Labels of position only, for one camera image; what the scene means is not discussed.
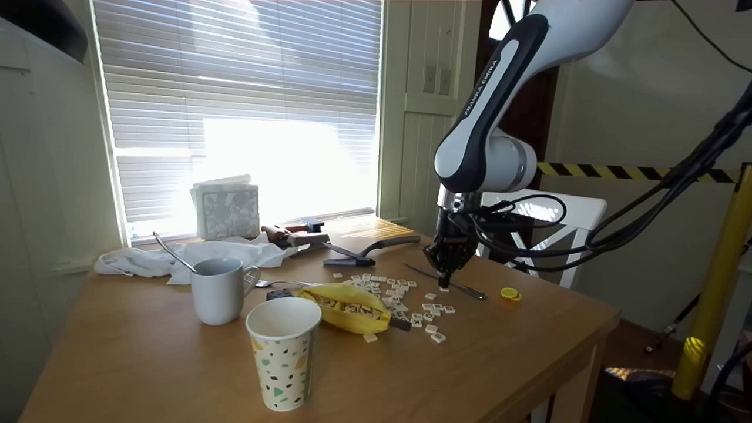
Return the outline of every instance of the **white wall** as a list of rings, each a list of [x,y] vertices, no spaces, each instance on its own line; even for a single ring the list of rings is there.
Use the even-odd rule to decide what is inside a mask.
[[[97,254],[120,245],[88,66],[0,19],[0,421],[16,421]]]
[[[752,66],[752,11],[737,0],[681,0],[699,25]],[[752,79],[712,51],[671,2],[636,2],[598,54],[563,69],[552,161],[673,166]],[[752,130],[717,166],[752,160]],[[549,187],[605,195],[612,212],[654,184],[550,179]],[[697,184],[630,247],[584,268],[582,288],[637,324],[664,328],[700,288],[733,185]]]

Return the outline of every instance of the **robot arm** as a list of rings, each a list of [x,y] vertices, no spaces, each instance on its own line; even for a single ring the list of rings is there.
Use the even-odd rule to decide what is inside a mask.
[[[441,271],[441,287],[463,268],[477,247],[469,212],[483,190],[519,190],[537,174],[537,153],[499,130],[517,90],[537,73],[600,50],[624,22],[630,0],[538,0],[502,39],[463,114],[436,154],[441,219],[426,250]]]

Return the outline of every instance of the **black cable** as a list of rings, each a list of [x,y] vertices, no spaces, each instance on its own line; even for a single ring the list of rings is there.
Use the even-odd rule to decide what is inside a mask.
[[[570,255],[570,254],[584,254],[579,261],[564,264],[564,265],[524,265],[542,273],[558,273],[566,271],[582,264],[593,261],[600,254],[614,251],[640,238],[659,215],[660,212],[673,204],[690,185],[693,185],[703,174],[707,174],[717,157],[731,147],[743,130],[752,125],[752,83],[747,84],[741,101],[712,127],[712,131],[669,174],[664,177],[651,190],[605,219],[589,238],[584,247],[572,250],[517,250],[497,241],[490,238],[490,208],[492,215],[499,213],[504,207],[512,207],[512,203],[493,204],[493,207],[479,207],[477,212],[471,212],[463,219],[456,219],[456,228],[465,233],[469,238],[475,238],[477,241],[488,245],[492,251],[504,254],[509,258],[516,255],[530,255],[530,258],[556,258],[556,255]],[[624,222],[620,228],[612,230],[618,221],[627,219],[640,207],[647,208],[630,222]]]
[[[730,54],[697,24],[697,19],[693,19],[678,0],[673,0],[673,2],[676,2],[676,7],[685,15],[685,19],[690,22],[690,25],[691,25],[717,54],[723,54],[731,66],[737,66],[737,69],[741,69],[741,70],[746,70],[746,73],[752,73],[751,66],[746,66],[746,64],[737,62],[733,57],[730,57]]]
[[[563,208],[563,213],[556,221],[533,221],[533,228],[550,228],[550,226],[559,226],[564,221],[566,204],[558,195],[544,195],[544,192],[542,195],[524,195],[524,198],[516,198],[516,199],[502,199],[502,203],[497,203],[492,207],[479,207],[479,212],[475,215],[488,219],[488,222],[483,222],[483,226],[490,226],[490,221],[497,221],[497,222],[504,226],[506,221],[516,221],[512,219],[512,215],[517,215],[516,207],[523,204],[523,203],[530,203],[530,199],[558,203],[558,207]]]
[[[743,258],[743,255],[751,251],[751,247],[752,247],[752,238],[747,238],[747,241],[743,245],[743,251],[741,251],[738,255]],[[654,352],[664,346],[664,340],[680,328],[680,324],[681,324],[685,316],[699,306],[699,300],[700,300],[700,292],[699,292],[699,294],[681,308],[681,312],[664,328],[660,338],[659,338],[656,342],[649,342],[649,346],[645,348],[645,352],[647,352],[647,354],[654,354]]]
[[[710,388],[710,395],[705,400],[705,406],[703,406],[703,421],[712,421],[716,414],[717,414],[717,403],[719,403],[719,395],[723,389],[726,388],[726,381],[731,375],[731,372],[738,366],[741,359],[746,359],[752,349],[752,342],[743,346],[741,349],[737,349],[723,366],[719,375],[716,379],[712,388]]]

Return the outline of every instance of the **floor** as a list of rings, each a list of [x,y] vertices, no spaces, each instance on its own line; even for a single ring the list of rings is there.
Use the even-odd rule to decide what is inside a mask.
[[[705,396],[676,400],[671,375],[681,346],[673,338],[659,340],[660,333],[630,321],[612,333],[591,423],[752,423],[751,400],[733,388],[719,395],[712,416],[703,414]]]

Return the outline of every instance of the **spoon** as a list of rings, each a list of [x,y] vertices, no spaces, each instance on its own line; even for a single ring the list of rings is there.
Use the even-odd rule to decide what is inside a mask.
[[[181,265],[186,265],[191,273],[199,274],[199,271],[193,268],[193,264],[183,261],[159,233],[154,233],[159,245],[171,255],[176,258]]]
[[[314,287],[320,281],[274,281],[274,279],[257,279],[253,288],[296,288],[296,287]]]

